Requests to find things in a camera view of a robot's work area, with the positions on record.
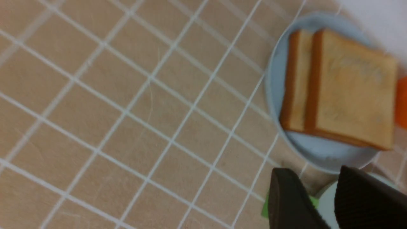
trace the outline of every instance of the toast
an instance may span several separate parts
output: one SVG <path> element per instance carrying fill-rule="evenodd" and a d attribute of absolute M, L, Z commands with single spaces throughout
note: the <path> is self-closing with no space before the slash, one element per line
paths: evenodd
<path fill-rule="evenodd" d="M 304 132 L 312 36 L 311 32 L 298 30 L 289 38 L 285 93 L 280 113 L 280 123 L 285 130 Z"/>
<path fill-rule="evenodd" d="M 305 129 L 311 134 L 393 147 L 398 61 L 330 30 L 313 36 Z"/>

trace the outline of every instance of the white bowl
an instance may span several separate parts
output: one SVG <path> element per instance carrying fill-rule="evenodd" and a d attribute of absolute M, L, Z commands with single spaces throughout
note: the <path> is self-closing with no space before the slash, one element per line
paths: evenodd
<path fill-rule="evenodd" d="M 273 50 L 266 71 L 265 90 L 271 117 L 277 125 L 279 134 L 288 142 L 292 150 L 317 169 L 339 174 L 342 165 L 365 167 L 379 151 L 374 148 L 360 148 L 338 141 L 284 131 L 278 119 L 284 98 L 289 36 L 298 29 L 315 32 L 322 28 L 329 28 L 364 45 L 373 46 L 358 27 L 341 16 L 317 12 L 299 18 L 288 26 Z"/>

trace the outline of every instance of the bread crust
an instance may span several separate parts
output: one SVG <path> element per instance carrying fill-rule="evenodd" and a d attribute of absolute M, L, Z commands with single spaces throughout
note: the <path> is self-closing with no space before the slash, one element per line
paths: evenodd
<path fill-rule="evenodd" d="M 318 128 L 318 107 L 319 107 L 319 92 L 320 92 L 320 83 L 321 83 L 321 70 L 323 60 L 323 41 L 324 41 L 324 32 L 325 29 L 316 32 L 313 36 L 313 47 L 312 47 L 312 65 L 311 65 L 311 75 L 309 79 L 309 93 L 306 103 L 306 116 L 305 116 L 305 130 L 307 133 L 310 133 L 315 136 L 320 136 L 336 141 L 345 142 L 359 147 L 373 146 L 380 150 L 390 150 L 391 148 L 383 147 L 374 142 L 367 142 L 362 139 L 356 139 L 354 137 L 348 137 L 341 134 L 336 134 L 332 132 L 327 132 L 323 129 Z M 350 42 L 361 45 L 351 39 L 344 38 Z"/>
<path fill-rule="evenodd" d="M 298 42 L 300 40 L 301 31 L 296 31 L 290 35 L 289 51 L 287 59 L 287 68 L 285 75 L 285 92 L 284 100 L 280 112 L 280 124 L 285 130 L 293 130 L 290 126 L 291 111 L 293 106 L 293 95 L 295 85 L 295 72 L 298 61 Z"/>

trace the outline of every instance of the orange object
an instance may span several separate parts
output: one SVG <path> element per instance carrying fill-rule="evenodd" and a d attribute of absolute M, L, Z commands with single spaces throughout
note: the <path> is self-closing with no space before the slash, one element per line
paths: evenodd
<path fill-rule="evenodd" d="M 396 123 L 407 129 L 407 77 L 397 82 Z"/>

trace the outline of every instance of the floor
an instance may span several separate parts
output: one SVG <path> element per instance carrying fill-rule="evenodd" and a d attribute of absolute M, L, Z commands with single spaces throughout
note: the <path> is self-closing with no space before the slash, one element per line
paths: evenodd
<path fill-rule="evenodd" d="M 274 167 L 311 194 L 336 178 L 264 101 L 276 40 L 315 10 L 347 16 L 322 0 L 1 0 L 0 228 L 268 228 Z M 405 189 L 396 149 L 365 170 Z"/>

